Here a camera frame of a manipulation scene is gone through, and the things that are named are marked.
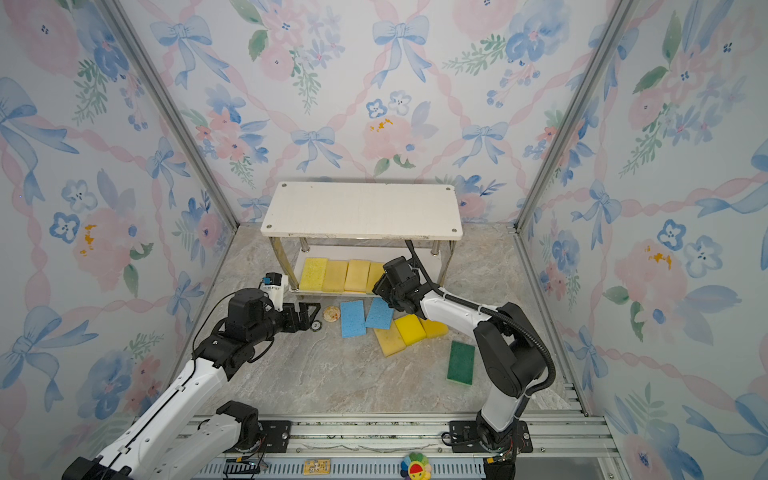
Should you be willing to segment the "bright yellow cellulose sponge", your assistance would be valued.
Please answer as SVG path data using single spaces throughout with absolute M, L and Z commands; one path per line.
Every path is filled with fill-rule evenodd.
M 299 289 L 312 292 L 321 291 L 327 265 L 327 258 L 307 258 L 303 265 Z

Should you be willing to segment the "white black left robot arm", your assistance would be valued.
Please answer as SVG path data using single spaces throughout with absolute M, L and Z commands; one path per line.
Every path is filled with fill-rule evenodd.
M 310 330 L 318 303 L 285 304 L 276 287 L 245 288 L 227 296 L 227 315 L 197 345 L 178 377 L 114 442 L 94 458 L 79 457 L 65 479 L 191 479 L 216 456 L 243 456 L 266 449 L 257 408 L 230 400 L 182 442 L 177 436 L 195 413 L 246 364 L 261 359 L 256 348 L 278 334 Z

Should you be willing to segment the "yellow orange-backed sponge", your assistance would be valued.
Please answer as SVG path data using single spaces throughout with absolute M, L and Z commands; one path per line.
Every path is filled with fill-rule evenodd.
M 344 282 L 344 291 L 366 293 L 371 262 L 367 260 L 350 260 Z

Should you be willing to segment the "bright yellow foam sponge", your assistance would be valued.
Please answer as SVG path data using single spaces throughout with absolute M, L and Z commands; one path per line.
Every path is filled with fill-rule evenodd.
M 416 315 L 406 315 L 394 321 L 395 327 L 406 346 L 414 345 L 427 338 L 421 319 Z

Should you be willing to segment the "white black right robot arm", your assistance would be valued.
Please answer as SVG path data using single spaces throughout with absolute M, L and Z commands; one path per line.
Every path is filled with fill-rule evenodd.
M 532 396 L 556 380 L 553 357 L 522 308 L 486 306 L 451 294 L 428 276 L 417 255 L 383 266 L 373 293 L 389 307 L 474 338 L 492 388 L 476 417 L 478 441 L 509 451 Z

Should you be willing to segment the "pale yellow sponge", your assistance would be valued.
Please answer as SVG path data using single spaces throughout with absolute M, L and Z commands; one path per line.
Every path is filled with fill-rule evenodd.
M 329 260 L 326 265 L 321 291 L 326 293 L 344 292 L 347 271 L 347 261 Z
M 390 357 L 406 349 L 407 345 L 396 327 L 374 329 L 374 334 L 385 357 Z

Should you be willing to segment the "green scouring sponge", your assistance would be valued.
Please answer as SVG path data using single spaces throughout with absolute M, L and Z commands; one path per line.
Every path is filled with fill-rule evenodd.
M 453 341 L 451 343 L 446 378 L 462 385 L 472 385 L 474 378 L 475 347 Z

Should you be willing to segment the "yellow green-backed sponge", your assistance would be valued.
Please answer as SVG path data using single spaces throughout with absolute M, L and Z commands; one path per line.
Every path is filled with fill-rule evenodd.
M 374 286 L 384 275 L 384 269 L 382 263 L 371 262 L 369 266 L 369 272 L 366 281 L 366 292 L 368 294 L 373 293 Z

